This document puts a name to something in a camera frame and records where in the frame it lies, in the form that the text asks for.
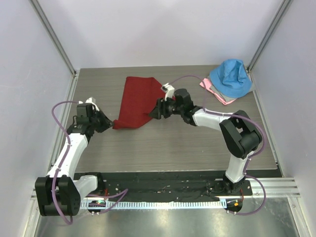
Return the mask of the red cloth napkin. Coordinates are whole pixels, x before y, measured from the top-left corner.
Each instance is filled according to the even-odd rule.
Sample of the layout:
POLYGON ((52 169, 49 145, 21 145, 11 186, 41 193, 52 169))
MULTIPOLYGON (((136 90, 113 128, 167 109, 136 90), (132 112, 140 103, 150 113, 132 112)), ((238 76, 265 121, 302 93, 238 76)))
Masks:
POLYGON ((152 118, 149 113, 163 98, 162 84, 155 78, 127 77, 125 80, 120 112, 113 129, 137 129, 152 118))

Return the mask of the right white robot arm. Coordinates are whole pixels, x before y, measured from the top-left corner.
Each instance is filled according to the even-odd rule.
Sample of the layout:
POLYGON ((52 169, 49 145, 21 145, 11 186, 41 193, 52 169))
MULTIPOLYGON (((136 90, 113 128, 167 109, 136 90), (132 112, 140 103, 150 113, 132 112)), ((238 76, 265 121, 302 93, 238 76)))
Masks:
POLYGON ((230 152, 229 165, 223 175, 223 192, 229 195, 239 192, 245 181, 250 158, 263 140, 247 113, 242 110, 228 114, 208 111, 195 105, 186 89, 169 90, 165 86, 163 89, 166 95, 157 99, 149 117, 166 119, 171 115, 179 115, 189 125, 221 131, 230 152))

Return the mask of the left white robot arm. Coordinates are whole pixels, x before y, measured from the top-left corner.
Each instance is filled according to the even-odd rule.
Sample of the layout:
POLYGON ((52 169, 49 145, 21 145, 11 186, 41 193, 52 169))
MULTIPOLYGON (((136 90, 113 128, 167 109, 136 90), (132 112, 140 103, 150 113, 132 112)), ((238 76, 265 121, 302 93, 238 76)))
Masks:
POLYGON ((94 98, 77 102, 77 113, 69 128, 61 127, 66 135, 60 155, 44 177, 35 181, 35 191, 41 216, 73 217, 78 214, 81 200, 92 194, 100 197, 106 189, 99 172, 88 172, 74 180, 75 171, 83 151, 94 133, 113 127, 96 105, 94 98))

